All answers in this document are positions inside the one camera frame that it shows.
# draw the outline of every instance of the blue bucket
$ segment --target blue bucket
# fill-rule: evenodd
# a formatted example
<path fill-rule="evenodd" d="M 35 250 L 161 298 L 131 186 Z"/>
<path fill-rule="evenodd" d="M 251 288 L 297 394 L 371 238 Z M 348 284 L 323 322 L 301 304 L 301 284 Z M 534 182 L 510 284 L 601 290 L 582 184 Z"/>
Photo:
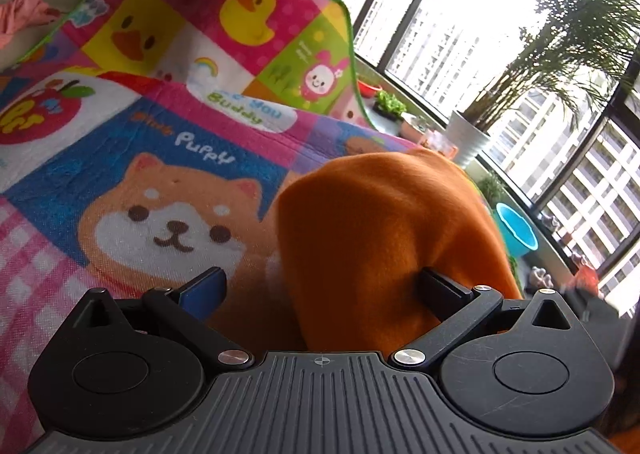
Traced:
<path fill-rule="evenodd" d="M 494 219 L 511 256 L 521 257 L 538 249 L 538 240 L 531 226 L 510 206 L 498 203 L 495 206 Z"/>

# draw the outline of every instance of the ribbed gray panel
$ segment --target ribbed gray panel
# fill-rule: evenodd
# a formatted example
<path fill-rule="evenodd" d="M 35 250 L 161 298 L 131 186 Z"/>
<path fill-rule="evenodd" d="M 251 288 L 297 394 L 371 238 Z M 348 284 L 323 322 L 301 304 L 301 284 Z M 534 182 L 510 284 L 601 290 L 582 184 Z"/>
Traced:
<path fill-rule="evenodd" d="M 315 359 L 331 360 L 321 366 Z M 142 438 L 95 442 L 53 432 L 33 454 L 610 454 L 596 433 L 527 442 L 462 420 L 428 377 L 374 353 L 269 353 L 218 377 L 179 423 Z"/>

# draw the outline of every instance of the play mat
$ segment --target play mat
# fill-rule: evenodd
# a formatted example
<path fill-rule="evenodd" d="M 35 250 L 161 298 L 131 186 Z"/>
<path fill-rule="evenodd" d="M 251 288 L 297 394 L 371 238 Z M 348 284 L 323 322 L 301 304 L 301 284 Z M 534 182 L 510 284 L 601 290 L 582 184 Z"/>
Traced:
<path fill-rule="evenodd" d="M 0 74 L 0 454 L 42 432 L 28 373 L 90 287 L 215 264 L 220 331 L 286 328 L 278 192 L 410 145 L 365 127 L 350 41 L 337 0 L 85 0 Z"/>

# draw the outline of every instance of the pink bunny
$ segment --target pink bunny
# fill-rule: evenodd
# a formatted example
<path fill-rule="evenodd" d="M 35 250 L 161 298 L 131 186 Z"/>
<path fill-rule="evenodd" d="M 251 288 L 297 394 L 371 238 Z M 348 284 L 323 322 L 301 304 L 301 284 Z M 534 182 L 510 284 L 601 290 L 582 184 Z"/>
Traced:
<path fill-rule="evenodd" d="M 305 73 L 305 78 L 300 86 L 300 94 L 305 100 L 315 102 L 330 94 L 337 84 L 337 79 L 349 65 L 349 59 L 342 59 L 337 65 L 331 65 L 331 52 L 322 50 L 316 54 L 318 63 L 314 64 Z"/>

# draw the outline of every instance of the red bowl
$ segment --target red bowl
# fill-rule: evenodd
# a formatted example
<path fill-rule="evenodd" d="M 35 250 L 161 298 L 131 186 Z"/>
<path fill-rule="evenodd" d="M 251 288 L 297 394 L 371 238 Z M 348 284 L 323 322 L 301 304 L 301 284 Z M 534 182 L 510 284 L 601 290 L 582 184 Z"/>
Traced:
<path fill-rule="evenodd" d="M 358 80 L 358 89 L 360 90 L 360 94 L 365 98 L 373 98 L 378 91 L 382 91 L 380 86 L 371 86 L 361 80 Z"/>

